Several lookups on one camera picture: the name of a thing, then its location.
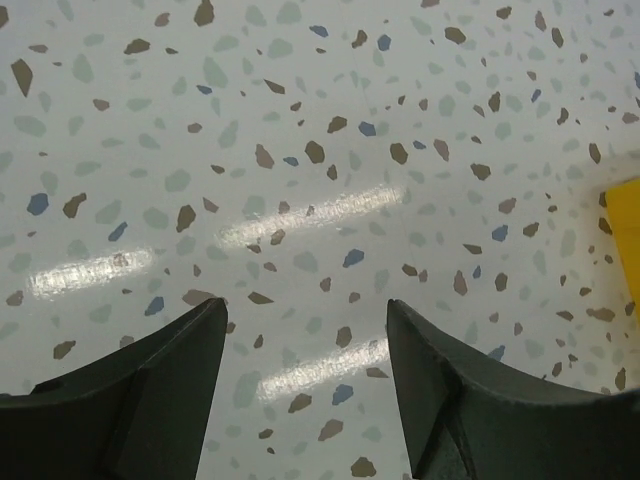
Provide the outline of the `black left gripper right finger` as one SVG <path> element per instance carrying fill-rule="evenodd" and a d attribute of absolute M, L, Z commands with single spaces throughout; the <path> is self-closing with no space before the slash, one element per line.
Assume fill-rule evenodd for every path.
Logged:
<path fill-rule="evenodd" d="M 636 479 L 639 393 L 603 395 L 526 374 L 400 300 L 387 336 L 415 479 Z"/>

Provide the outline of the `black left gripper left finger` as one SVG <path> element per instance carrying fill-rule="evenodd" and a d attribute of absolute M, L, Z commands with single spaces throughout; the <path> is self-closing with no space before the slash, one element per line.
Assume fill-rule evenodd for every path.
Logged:
<path fill-rule="evenodd" d="M 195 478 L 227 325 L 224 300 L 210 298 L 26 395 L 2 395 L 2 478 Z"/>

